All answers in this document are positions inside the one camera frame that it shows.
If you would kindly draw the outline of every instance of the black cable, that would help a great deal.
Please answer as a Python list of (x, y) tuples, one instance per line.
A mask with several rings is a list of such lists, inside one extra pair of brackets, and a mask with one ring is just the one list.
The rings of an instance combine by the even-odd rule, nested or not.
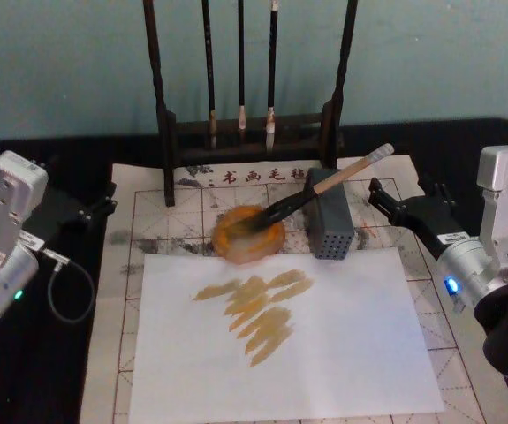
[(74, 325), (74, 324), (79, 324), (80, 322), (85, 320), (85, 318), (88, 317), (88, 315), (91, 313), (91, 311), (95, 307), (95, 282), (93, 281), (93, 278), (90, 276), (90, 274), (87, 272), (87, 270), (84, 269), (83, 267), (81, 267), (77, 262), (69, 261), (67, 263), (67, 265), (71, 265), (73, 268), (77, 269), (85, 277), (85, 279), (88, 283), (89, 289), (91, 291), (91, 300), (89, 301), (87, 309), (78, 318), (67, 318), (66, 316), (63, 316), (59, 311), (57, 311), (55, 302), (53, 301), (52, 289), (53, 289), (53, 284), (56, 282), (57, 274), (63, 267), (63, 264), (61, 262), (59, 262), (56, 265), (56, 267), (53, 270), (53, 273), (51, 274), (51, 278), (49, 279), (48, 302), (49, 302), (49, 309), (51, 310), (53, 315), (55, 315), (59, 321)]

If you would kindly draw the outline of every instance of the brush handle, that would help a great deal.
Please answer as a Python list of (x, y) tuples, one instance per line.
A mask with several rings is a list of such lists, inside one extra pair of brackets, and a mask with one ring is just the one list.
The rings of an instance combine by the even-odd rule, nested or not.
[(383, 144), (380, 148), (377, 148), (369, 155), (362, 157), (360, 160), (352, 163), (351, 165), (346, 166), (341, 171), (337, 172), (334, 175), (324, 179), (318, 184), (314, 185), (315, 193), (321, 194), (327, 191), (328, 189), (336, 186), (344, 181), (346, 181), (349, 177), (360, 172), (364, 168), (367, 168), (372, 163), (380, 161), (384, 157), (391, 155), (394, 152), (394, 148), (391, 144), (386, 143)]

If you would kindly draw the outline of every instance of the light blue wall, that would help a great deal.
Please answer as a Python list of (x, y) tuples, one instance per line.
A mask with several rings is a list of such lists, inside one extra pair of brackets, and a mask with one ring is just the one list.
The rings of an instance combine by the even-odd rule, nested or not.
[[(219, 117), (238, 104), (237, 0), (211, 0)], [(331, 94), (345, 0), (282, 0), (277, 114)], [(201, 2), (156, 0), (167, 103), (207, 119)], [(246, 106), (264, 116), (269, 0), (246, 0)], [(360, 0), (343, 123), (508, 117), (508, 0)], [(152, 133), (140, 0), (0, 0), (0, 139)]]

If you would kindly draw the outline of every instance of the calligraphy brush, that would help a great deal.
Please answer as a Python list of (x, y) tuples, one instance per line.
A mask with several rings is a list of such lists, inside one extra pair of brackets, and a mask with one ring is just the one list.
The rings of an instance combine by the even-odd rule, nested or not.
[(268, 84), (268, 120), (265, 125), (267, 137), (265, 146), (268, 152), (273, 149), (275, 140), (275, 62), (277, 52), (277, 14), (279, 1), (271, 0), (271, 18), (269, 22), (269, 84)]
[(209, 132), (210, 146), (216, 148), (215, 71), (212, 65), (212, 37), (210, 31), (209, 0), (202, 0), (202, 24), (204, 25), (204, 47), (207, 56), (207, 78), (209, 82)]
[(244, 93), (244, 0), (238, 0), (238, 61), (239, 61), (239, 119), (240, 140), (246, 135), (246, 96)]
[(313, 186), (306, 186), (302, 192), (295, 193), (277, 201), (262, 212), (229, 225), (225, 229), (228, 239), (247, 238), (260, 231), (268, 229), (271, 225), (285, 219), (295, 210), (311, 201), (314, 197), (326, 192), (333, 186), (344, 182), (346, 179), (364, 168), (367, 168), (372, 163), (391, 155), (393, 151), (394, 149), (391, 144), (383, 144), (369, 155), (364, 156), (357, 162), (346, 166), (320, 183)]

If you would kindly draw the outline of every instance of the brush with wooden handle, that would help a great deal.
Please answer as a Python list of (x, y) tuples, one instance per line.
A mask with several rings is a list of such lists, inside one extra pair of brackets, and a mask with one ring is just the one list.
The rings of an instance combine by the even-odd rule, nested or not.
[(311, 201), (314, 197), (326, 192), (349, 177), (367, 168), (372, 163), (380, 161), (393, 153), (393, 146), (389, 143), (383, 144), (369, 155), (362, 157), (357, 162), (346, 166), (339, 172), (324, 179), (318, 184), (306, 187), (302, 192), (295, 193), (289, 197), (275, 202), (259, 214), (249, 216), (225, 229), (229, 239), (247, 238), (260, 231), (266, 230), (274, 223), (285, 219), (295, 210)]

